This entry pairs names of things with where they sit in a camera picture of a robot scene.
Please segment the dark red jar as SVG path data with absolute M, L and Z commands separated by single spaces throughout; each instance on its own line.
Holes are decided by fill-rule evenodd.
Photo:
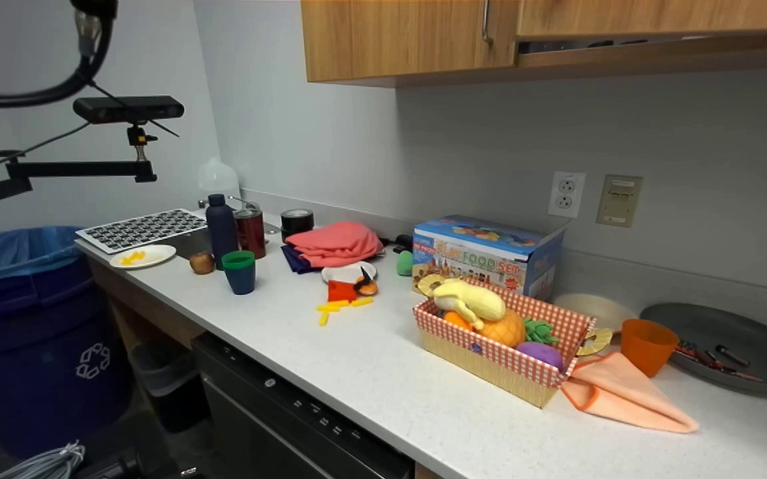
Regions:
M 267 255 L 267 240 L 263 240 L 263 215 L 255 204 L 242 204 L 234 212 L 237 221 L 237 244 L 242 249 L 250 249 L 255 257 Z

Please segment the wooden cabinet door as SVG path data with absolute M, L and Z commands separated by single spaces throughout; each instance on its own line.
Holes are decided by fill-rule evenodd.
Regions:
M 523 40 L 767 34 L 767 0 L 519 0 Z
M 519 0 L 300 0 L 310 82 L 512 67 Z

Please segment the orange plastic cup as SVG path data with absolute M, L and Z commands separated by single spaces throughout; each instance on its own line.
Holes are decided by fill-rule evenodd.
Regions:
M 676 349 L 680 336 L 657 323 L 627 319 L 621 327 L 621 354 L 647 378 L 656 378 Z

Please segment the red toy fries holder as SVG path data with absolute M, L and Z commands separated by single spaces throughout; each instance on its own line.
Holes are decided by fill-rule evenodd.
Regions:
M 327 267 L 323 271 L 331 300 L 359 300 L 378 292 L 378 269 L 367 260 L 348 267 Z

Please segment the orange toy fruit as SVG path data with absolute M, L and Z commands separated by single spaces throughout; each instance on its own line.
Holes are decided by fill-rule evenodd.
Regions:
M 482 336 L 504 345 L 519 345 L 524 340 L 524 319 L 508 312 L 504 319 L 487 323 Z

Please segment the green and blue cup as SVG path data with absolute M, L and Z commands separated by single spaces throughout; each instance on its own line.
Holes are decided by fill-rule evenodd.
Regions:
M 222 255 L 222 269 L 234 296 L 255 289 L 255 255 L 249 249 L 231 249 Z

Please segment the white plate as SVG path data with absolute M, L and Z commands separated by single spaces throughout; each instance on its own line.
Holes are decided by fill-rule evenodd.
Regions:
M 149 269 L 149 267 L 159 267 L 171 260 L 174 255 L 177 255 L 174 244 L 145 244 L 145 247 L 134 247 L 134 249 L 113 255 L 109 267 L 122 269 L 122 271 Z

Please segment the black dishwasher front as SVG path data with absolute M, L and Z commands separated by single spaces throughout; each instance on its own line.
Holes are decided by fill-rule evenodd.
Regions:
M 414 479 L 414 461 L 215 336 L 195 340 L 230 479 Z

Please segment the white wall outlet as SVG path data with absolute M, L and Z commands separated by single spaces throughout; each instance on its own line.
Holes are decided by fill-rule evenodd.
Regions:
M 584 200 L 587 175 L 556 170 L 552 177 L 549 212 L 563 219 L 575 219 Z

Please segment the yellow toy fry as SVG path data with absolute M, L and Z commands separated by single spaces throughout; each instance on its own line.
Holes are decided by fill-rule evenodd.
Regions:
M 327 327 L 331 317 L 346 309 L 362 309 L 371 305 L 372 297 L 358 297 L 358 300 L 327 300 L 318 305 L 318 324 Z

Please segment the checkered dish rack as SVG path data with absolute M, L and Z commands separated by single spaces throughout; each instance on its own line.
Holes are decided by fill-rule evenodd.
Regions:
M 78 237 L 105 255 L 122 253 L 142 244 L 158 244 L 162 240 L 195 235 L 205 229 L 201 212 L 177 207 L 159 212 L 145 212 L 131 219 L 118 219 L 95 227 L 82 227 Z

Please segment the yellow toy banana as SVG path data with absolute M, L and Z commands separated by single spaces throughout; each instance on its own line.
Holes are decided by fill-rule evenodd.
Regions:
M 474 331 L 507 317 L 507 304 L 498 292 L 464 279 L 443 279 L 435 288 L 431 300 L 446 312 L 460 313 Z

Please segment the blue toy box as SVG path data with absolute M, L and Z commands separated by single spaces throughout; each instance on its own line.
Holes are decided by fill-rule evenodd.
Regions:
M 414 229 L 414 276 L 476 279 L 549 300 L 563 244 L 563 229 L 539 232 L 468 215 L 431 219 Z

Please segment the dark grey round pan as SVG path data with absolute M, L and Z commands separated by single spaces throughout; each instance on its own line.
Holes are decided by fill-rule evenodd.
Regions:
M 641 317 L 680 336 L 671 364 L 705 382 L 767 397 L 767 324 L 696 304 L 653 304 Z

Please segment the green plush toy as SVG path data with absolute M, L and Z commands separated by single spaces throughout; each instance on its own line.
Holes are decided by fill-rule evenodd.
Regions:
M 396 253 L 396 275 L 400 276 L 411 276 L 414 275 L 414 253 L 411 249 Z

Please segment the black tape roll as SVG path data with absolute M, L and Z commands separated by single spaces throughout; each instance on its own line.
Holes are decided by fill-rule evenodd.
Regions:
M 282 235 L 291 237 L 291 235 L 310 232 L 315 227 L 315 212 L 306 207 L 295 207 L 295 211 L 286 211 L 279 221 L 282 221 Z

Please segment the peach paper napkin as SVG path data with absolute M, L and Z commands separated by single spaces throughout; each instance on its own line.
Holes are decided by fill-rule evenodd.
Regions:
M 697 428 L 697 421 L 661 394 L 621 352 L 579 362 L 563 394 L 575 409 L 627 426 L 671 433 Z

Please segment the coral folded cloth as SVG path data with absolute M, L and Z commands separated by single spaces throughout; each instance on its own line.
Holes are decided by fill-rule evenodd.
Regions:
M 282 253 L 310 269 L 348 267 L 383 249 L 378 235 L 358 221 L 338 221 L 311 232 L 291 235 Z

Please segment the blue recycling bin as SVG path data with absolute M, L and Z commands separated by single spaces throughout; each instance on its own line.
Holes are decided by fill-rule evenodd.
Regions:
M 75 227 L 0 232 L 0 448 L 33 454 L 113 426 L 134 374 Z

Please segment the dark blue water bottle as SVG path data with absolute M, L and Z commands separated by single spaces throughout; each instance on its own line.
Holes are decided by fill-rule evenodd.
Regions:
M 222 193 L 207 196 L 205 221 L 213 255 L 223 257 L 237 247 L 237 227 L 234 227 L 234 211 L 227 204 Z

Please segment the beige wall switch plate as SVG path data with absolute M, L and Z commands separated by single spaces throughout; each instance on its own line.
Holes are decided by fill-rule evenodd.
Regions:
M 632 227 L 636 219 L 639 193 L 641 193 L 639 175 L 611 172 L 603 183 L 596 221 L 607 227 Z

